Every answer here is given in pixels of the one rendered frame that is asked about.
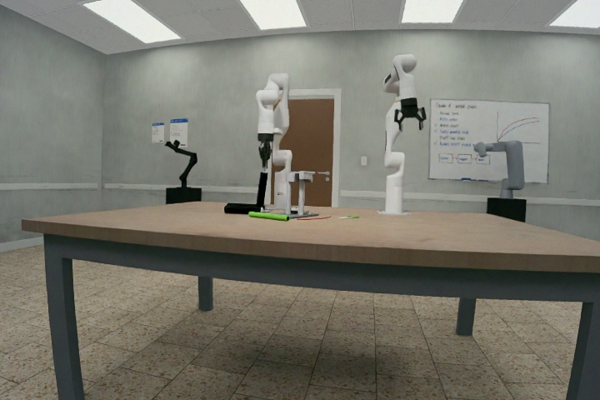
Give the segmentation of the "green hose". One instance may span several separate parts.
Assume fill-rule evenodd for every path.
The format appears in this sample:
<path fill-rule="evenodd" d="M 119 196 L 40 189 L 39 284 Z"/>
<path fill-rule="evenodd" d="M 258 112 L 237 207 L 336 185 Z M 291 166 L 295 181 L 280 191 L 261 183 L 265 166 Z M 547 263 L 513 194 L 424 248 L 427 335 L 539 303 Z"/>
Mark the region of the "green hose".
<path fill-rule="evenodd" d="M 263 213 L 263 212 L 250 212 L 249 217 L 266 218 L 266 219 L 280 220 L 280 221 L 286 221 L 286 222 L 288 222 L 290 220 L 290 217 L 286 216 L 286 215 Z"/>

